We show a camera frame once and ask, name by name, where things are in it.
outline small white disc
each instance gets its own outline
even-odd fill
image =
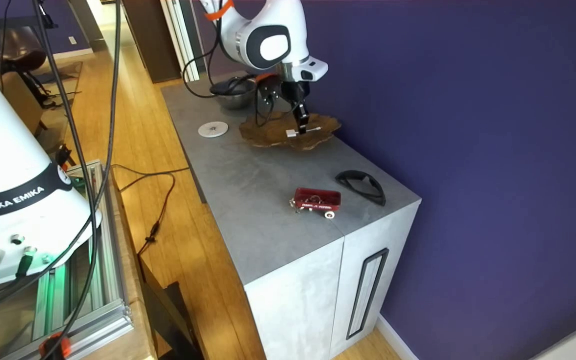
[[[228,124],[226,122],[207,122],[198,128],[198,134],[203,138],[219,138],[222,134],[228,131]]]

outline gray countertop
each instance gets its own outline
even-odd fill
[[[162,92],[245,283],[419,200],[338,138],[310,152],[252,148],[239,131],[250,111],[225,110],[216,100],[194,98],[180,86]],[[198,125],[212,119],[226,122],[230,130],[221,138],[203,138]],[[386,192],[386,205],[377,205],[340,186],[334,175],[345,170],[372,174]],[[300,186],[343,192],[336,217],[326,220],[318,212],[291,207],[289,200]]]

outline white machine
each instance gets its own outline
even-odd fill
[[[252,18],[245,18],[233,0],[203,0],[208,20],[219,27],[226,53],[254,69],[280,66],[280,96],[291,101],[299,131],[309,131],[305,98],[310,82],[328,71],[328,64],[310,55],[306,45],[306,18],[300,0],[267,0]]]
[[[57,263],[64,263],[92,235],[88,216],[86,197],[0,92],[0,283],[37,273],[61,254]]]

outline toy car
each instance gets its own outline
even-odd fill
[[[291,207],[303,210],[320,210],[325,217],[333,220],[336,210],[340,210],[343,193],[333,190],[320,187],[296,187],[295,195],[291,197]]]

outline cabinet door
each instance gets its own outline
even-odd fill
[[[345,351],[372,332],[416,207],[419,202],[345,238],[333,353]]]
[[[247,283],[269,360],[328,360],[343,241]]]

